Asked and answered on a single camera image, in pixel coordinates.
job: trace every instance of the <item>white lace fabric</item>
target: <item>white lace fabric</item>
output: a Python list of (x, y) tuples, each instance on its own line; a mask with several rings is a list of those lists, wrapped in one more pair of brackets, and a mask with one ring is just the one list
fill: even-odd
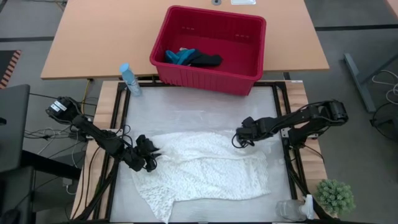
[(231, 134), (186, 132), (150, 138), (162, 153), (156, 170), (131, 175), (156, 218), (168, 223), (174, 202), (246, 200), (270, 193), (265, 154), (234, 148)]

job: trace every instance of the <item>red plastic basket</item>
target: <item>red plastic basket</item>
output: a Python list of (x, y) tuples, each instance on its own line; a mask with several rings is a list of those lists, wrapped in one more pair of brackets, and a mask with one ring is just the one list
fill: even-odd
[[(266, 20), (259, 16), (171, 6), (150, 62), (165, 83), (248, 95), (262, 77), (265, 36)], [(181, 47), (218, 54), (223, 61), (206, 68), (165, 63), (165, 51)]]

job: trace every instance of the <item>black metal frame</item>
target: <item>black metal frame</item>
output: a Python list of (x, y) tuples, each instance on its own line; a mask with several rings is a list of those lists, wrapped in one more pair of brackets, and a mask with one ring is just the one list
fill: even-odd
[[(154, 78), (154, 77), (144, 77), (141, 80), (152, 80), (152, 82), (150, 82), (150, 83), (141, 82), (140, 86), (143, 88), (144, 87), (175, 86), (175, 85), (165, 84), (162, 82), (157, 82), (155, 79), (156, 78)], [(272, 92), (274, 95), (274, 101), (275, 101), (275, 109), (276, 109), (278, 116), (282, 116), (282, 108), (280, 105), (279, 93), (278, 93), (278, 91), (281, 91), (282, 98), (284, 101), (284, 106), (285, 106), (285, 113), (286, 114), (291, 113), (289, 98), (287, 95), (287, 88), (286, 88), (285, 82), (256, 82), (254, 84), (254, 86), (268, 86), (268, 87), (272, 88)], [(116, 93), (116, 99), (115, 99), (115, 104), (114, 104), (114, 109), (113, 109), (112, 120), (111, 120), (111, 128), (115, 128), (115, 126), (116, 126), (116, 120), (118, 118), (118, 111), (119, 111), (119, 105), (120, 105), (120, 101), (121, 101), (121, 95), (122, 95), (122, 92), (125, 91), (126, 89), (127, 88), (126, 88), (125, 83), (121, 82), (118, 84), (118, 90)], [(130, 91), (126, 91), (123, 112), (121, 115), (122, 118), (121, 118), (121, 127), (120, 128), (123, 128), (125, 125), (125, 122), (126, 122), (127, 110), (129, 107), (129, 100), (130, 100)], [(303, 195), (309, 194), (307, 183), (306, 183), (305, 176), (304, 176), (304, 169), (303, 169), (303, 164), (302, 164), (302, 160), (300, 157), (300, 152), (299, 152), (299, 149), (291, 149), (290, 148), (288, 138), (284, 138), (282, 135), (281, 135), (281, 138), (282, 138), (282, 147), (283, 147), (283, 151), (284, 151), (284, 159), (285, 159), (286, 169), (287, 169), (287, 173), (288, 173), (291, 197), (292, 197), (292, 199), (298, 199), (296, 187), (298, 187), (302, 191)], [(296, 163), (298, 172), (296, 172), (293, 168), (292, 160), (290, 158), (290, 151), (293, 151), (293, 154), (295, 156), (294, 161)], [(106, 173), (108, 171), (109, 162), (110, 162), (109, 159), (110, 159), (109, 155), (106, 155), (104, 158), (103, 167), (102, 167), (103, 170), (101, 171), (101, 177), (99, 178), (100, 183), (103, 183), (103, 180), (106, 178)], [(100, 207), (101, 201), (99, 201), (99, 203), (97, 203), (97, 205), (95, 207), (93, 219), (87, 220), (87, 221), (85, 221), (85, 223), (106, 223), (106, 222), (110, 221), (115, 186), (116, 186), (116, 177), (114, 178), (114, 180), (111, 182), (111, 184), (109, 186), (109, 195), (108, 195), (108, 201), (107, 201), (107, 206), (106, 206), (105, 218), (99, 218), (100, 208), (101, 208)], [(314, 201), (314, 210), (321, 219), (326, 220), (326, 219), (331, 218), (323, 211), (323, 209), (317, 204), (316, 201)]]

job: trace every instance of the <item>plastic bottle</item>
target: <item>plastic bottle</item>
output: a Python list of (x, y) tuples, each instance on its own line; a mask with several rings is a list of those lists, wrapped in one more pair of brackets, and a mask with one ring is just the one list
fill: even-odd
[(138, 84), (136, 76), (130, 70), (128, 63), (124, 63), (120, 66), (119, 71), (122, 73), (122, 78), (126, 82), (127, 87), (133, 96), (141, 96), (142, 90)]
[(313, 219), (312, 195), (307, 195), (305, 203), (299, 200), (284, 200), (276, 205), (276, 214), (291, 221)]

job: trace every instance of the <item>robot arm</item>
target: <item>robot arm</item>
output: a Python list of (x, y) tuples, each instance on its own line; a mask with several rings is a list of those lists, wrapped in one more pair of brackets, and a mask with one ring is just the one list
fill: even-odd
[[(279, 118), (260, 118), (253, 120), (251, 117), (242, 122), (242, 127), (236, 130), (236, 137), (240, 146), (254, 146), (255, 141), (272, 137), (281, 129), (290, 128), (287, 132), (289, 143), (293, 147), (302, 147), (310, 135), (322, 135), (330, 126), (341, 126), (348, 120), (347, 112), (342, 102), (331, 100), (310, 103), (296, 112)], [(301, 128), (296, 124), (306, 123)]]
[(145, 168), (148, 172), (157, 166), (155, 158), (160, 154), (152, 141), (144, 135), (140, 135), (137, 146), (132, 147), (123, 138), (112, 131), (100, 130), (80, 112), (80, 104), (70, 97), (58, 97), (57, 100), (46, 109), (47, 114), (61, 124), (73, 125), (92, 136), (99, 147), (103, 148), (110, 156), (124, 161), (130, 168), (140, 171)]

